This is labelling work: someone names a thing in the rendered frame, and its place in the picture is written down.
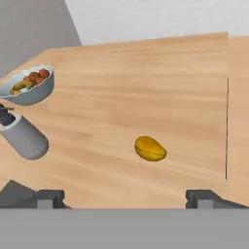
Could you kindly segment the grey fruit bowl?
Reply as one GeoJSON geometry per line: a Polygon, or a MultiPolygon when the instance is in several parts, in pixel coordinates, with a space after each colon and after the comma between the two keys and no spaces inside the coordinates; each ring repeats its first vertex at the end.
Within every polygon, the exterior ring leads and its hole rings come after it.
{"type": "Polygon", "coordinates": [[[46,99],[53,92],[53,72],[53,67],[51,65],[45,64],[31,67],[27,70],[21,70],[19,73],[13,75],[10,80],[6,81],[2,86],[0,86],[0,98],[8,100],[20,106],[29,106],[39,103],[46,99]],[[31,72],[39,72],[41,69],[46,69],[49,71],[50,76],[47,79],[45,79],[41,84],[33,87],[32,89],[22,89],[19,94],[11,94],[11,89],[16,83],[20,82],[31,72]]]}

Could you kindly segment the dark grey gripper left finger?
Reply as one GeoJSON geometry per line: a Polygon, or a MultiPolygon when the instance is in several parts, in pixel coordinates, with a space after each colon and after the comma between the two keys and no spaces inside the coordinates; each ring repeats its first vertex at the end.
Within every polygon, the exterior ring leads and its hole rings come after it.
{"type": "Polygon", "coordinates": [[[0,209],[63,209],[64,190],[34,191],[22,184],[11,180],[0,191],[0,209]]]}

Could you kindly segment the grey cylindrical jar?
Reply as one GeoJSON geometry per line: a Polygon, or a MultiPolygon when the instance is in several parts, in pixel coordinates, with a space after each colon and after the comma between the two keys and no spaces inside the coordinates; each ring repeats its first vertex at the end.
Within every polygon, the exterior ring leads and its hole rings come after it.
{"type": "Polygon", "coordinates": [[[0,134],[26,160],[38,160],[49,149],[49,139],[24,116],[0,103],[0,134]]]}

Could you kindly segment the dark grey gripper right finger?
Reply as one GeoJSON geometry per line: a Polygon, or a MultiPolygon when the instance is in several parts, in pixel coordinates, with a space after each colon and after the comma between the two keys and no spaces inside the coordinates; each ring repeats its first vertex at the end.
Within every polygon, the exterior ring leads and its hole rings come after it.
{"type": "Polygon", "coordinates": [[[186,208],[245,208],[245,205],[226,200],[211,190],[186,190],[186,208]]]}

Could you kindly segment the yellow-green fruit in bowl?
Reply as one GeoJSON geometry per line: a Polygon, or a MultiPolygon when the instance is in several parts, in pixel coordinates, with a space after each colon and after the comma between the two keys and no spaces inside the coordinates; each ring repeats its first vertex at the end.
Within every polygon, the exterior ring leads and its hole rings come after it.
{"type": "Polygon", "coordinates": [[[31,81],[20,81],[13,85],[12,89],[10,90],[11,95],[17,95],[21,93],[23,89],[32,89],[34,87],[34,83],[31,81]]]}

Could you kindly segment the red apples in bowl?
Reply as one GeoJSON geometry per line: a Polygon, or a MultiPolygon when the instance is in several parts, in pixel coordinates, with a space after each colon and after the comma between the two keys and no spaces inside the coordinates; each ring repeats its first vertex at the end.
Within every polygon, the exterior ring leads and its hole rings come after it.
{"type": "Polygon", "coordinates": [[[39,85],[49,76],[50,72],[47,69],[41,69],[38,72],[31,72],[28,76],[25,76],[23,80],[25,82],[31,82],[34,85],[39,85]]]}

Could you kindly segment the yellow mango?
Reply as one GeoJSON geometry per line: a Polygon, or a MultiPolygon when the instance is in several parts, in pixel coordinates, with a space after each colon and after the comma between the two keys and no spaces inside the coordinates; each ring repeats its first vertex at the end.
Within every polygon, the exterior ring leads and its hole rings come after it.
{"type": "Polygon", "coordinates": [[[140,158],[148,161],[163,160],[167,154],[163,146],[150,136],[138,137],[135,140],[134,149],[140,158]]]}

